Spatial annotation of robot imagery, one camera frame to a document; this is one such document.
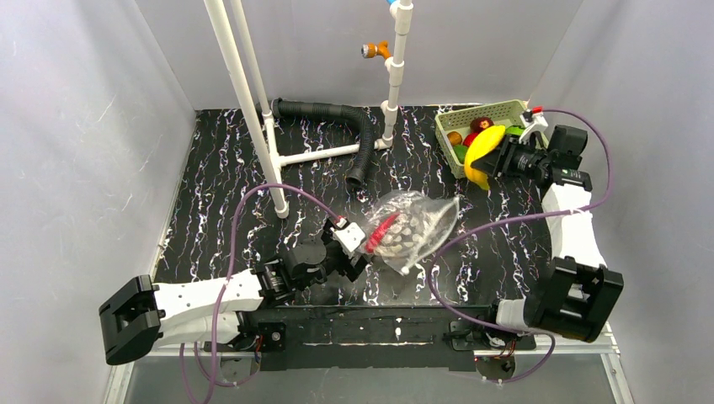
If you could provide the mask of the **yellow fake banana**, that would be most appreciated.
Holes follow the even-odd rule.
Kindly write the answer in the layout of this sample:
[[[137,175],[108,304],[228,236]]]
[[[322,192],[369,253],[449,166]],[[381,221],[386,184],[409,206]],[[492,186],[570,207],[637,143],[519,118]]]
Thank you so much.
[[[493,152],[505,136],[506,127],[504,125],[494,125],[483,130],[468,147],[464,162],[463,171],[466,178],[478,185],[482,190],[490,189],[488,184],[488,173],[481,169],[473,168],[472,164],[488,153]]]

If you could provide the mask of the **green fake pepper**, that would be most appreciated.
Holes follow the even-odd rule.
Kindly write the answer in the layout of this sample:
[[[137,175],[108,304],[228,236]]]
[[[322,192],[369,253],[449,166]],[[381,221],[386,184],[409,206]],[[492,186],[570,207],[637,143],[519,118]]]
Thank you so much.
[[[461,165],[463,165],[463,164],[464,164],[464,161],[465,161],[465,158],[466,158],[467,151],[468,151],[468,146],[464,146],[464,145],[454,145],[454,146],[452,147],[452,150],[453,150],[453,152],[455,153],[456,160],[457,160]]]

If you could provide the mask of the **light green fake fruit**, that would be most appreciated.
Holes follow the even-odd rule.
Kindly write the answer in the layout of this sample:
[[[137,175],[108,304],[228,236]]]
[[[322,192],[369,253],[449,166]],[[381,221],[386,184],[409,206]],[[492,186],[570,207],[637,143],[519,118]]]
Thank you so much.
[[[506,128],[505,134],[508,136],[521,136],[525,128],[519,125],[511,125]]]

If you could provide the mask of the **red fake fruit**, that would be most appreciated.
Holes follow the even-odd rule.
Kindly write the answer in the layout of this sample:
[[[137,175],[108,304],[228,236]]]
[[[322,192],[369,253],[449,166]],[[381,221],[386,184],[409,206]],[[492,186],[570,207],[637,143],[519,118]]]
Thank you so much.
[[[472,133],[480,134],[482,131],[494,126],[493,121],[488,117],[478,117],[471,121],[470,128]]]

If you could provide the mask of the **orange brown fake bread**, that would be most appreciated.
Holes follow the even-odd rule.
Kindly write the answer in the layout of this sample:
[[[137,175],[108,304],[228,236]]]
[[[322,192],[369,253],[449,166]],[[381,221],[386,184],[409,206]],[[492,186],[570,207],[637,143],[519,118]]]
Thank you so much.
[[[451,131],[447,134],[447,140],[452,146],[459,146],[463,142],[463,137],[458,131]]]

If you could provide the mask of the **clear zip top bag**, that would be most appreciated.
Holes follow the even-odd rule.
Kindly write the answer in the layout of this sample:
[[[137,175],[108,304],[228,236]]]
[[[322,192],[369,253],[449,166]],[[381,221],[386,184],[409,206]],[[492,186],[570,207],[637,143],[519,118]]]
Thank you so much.
[[[394,190],[380,197],[358,219],[366,239],[359,251],[401,275],[410,273],[448,239],[456,226],[460,198],[432,199],[419,191]],[[370,234],[388,216],[400,215],[373,253],[365,251]]]

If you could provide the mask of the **red fake tomato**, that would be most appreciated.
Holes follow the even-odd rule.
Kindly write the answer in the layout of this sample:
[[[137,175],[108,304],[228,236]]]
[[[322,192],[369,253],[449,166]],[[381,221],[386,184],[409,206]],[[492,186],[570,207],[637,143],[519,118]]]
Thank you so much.
[[[469,147],[477,139],[478,136],[478,133],[472,132],[463,140],[462,145]]]

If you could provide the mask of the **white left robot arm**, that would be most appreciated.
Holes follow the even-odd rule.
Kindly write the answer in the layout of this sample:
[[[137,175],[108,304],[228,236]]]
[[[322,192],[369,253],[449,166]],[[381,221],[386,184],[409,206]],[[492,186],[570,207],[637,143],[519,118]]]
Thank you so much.
[[[255,335],[248,313],[283,305],[332,273],[356,281],[367,264],[367,239],[355,222],[327,220],[318,237],[230,279],[163,284],[136,276],[99,307],[105,361],[128,364],[155,347],[211,339],[230,344]]]

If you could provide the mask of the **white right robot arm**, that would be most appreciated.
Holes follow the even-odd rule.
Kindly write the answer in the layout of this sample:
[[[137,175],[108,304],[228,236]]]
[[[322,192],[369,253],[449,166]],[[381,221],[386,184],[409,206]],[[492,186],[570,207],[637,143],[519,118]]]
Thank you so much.
[[[541,329],[592,343],[603,329],[623,288],[621,274],[607,268],[594,236],[590,176],[580,171],[585,130],[555,127],[548,146],[520,142],[503,125],[482,130],[464,158],[468,179],[485,188],[490,177],[531,180],[541,191],[551,237],[549,266],[523,299],[502,300],[495,322],[520,332]]]

